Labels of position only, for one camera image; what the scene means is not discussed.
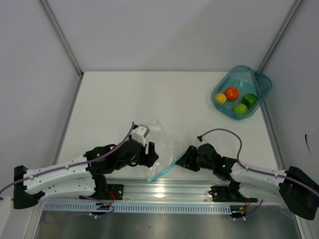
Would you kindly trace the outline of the clear zip top bag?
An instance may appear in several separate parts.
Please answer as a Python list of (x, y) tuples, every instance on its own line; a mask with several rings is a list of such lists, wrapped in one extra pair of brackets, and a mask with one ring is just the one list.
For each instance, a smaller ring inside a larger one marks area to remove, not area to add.
[(175, 163), (185, 154), (187, 146), (171, 137), (159, 120), (147, 123), (147, 126), (150, 132), (146, 137), (146, 142), (154, 143), (155, 152), (159, 156), (148, 172), (147, 182), (152, 183), (174, 168)]

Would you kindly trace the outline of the yellow toy squash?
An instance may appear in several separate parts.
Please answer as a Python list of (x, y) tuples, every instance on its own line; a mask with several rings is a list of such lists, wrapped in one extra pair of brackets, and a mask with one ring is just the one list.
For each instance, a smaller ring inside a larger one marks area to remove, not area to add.
[(215, 100), (219, 104), (223, 105), (227, 101), (227, 97), (224, 94), (222, 94), (222, 93), (218, 93), (218, 94), (215, 95)]

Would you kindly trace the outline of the light green toy fruit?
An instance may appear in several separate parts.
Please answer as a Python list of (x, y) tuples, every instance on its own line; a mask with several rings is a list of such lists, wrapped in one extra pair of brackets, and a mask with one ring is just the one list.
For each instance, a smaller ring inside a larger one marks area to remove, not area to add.
[(233, 107), (233, 112), (238, 115), (246, 115), (248, 112), (248, 108), (245, 104), (239, 103)]

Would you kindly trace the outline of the orange toy pumpkin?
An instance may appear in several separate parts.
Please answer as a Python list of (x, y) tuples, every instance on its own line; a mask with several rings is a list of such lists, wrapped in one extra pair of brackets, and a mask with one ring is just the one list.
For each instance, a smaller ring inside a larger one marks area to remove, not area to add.
[(235, 101), (239, 97), (239, 92), (236, 87), (228, 87), (224, 94), (228, 101)]

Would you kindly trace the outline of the dark green toy pepper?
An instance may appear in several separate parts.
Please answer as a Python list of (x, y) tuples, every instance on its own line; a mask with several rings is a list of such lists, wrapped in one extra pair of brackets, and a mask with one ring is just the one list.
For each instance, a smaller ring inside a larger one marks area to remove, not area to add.
[(241, 103), (245, 104), (247, 108), (252, 108), (258, 101), (258, 97), (255, 94), (246, 94), (243, 96)]

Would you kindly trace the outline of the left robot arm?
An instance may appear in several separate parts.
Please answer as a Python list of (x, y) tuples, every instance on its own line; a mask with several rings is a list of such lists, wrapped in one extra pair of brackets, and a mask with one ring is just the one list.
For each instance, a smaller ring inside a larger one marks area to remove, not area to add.
[(122, 145), (95, 147), (84, 155), (61, 165), (31, 170), (25, 166), (14, 169), (14, 209), (31, 208), (44, 199), (86, 196), (111, 199), (106, 175), (126, 166), (152, 167), (159, 156), (155, 144), (142, 145), (128, 139)]

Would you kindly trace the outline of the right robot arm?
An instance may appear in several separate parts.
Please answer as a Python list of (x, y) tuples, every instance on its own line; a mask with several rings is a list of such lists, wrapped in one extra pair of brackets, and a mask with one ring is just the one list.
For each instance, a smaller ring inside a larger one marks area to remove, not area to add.
[(227, 194), (233, 201), (243, 197), (268, 200), (284, 203), (303, 219), (312, 221), (316, 216), (319, 186), (297, 167), (269, 170), (242, 165), (237, 159), (221, 156), (209, 143), (190, 146), (176, 164), (194, 172), (207, 169), (217, 178), (229, 181)]

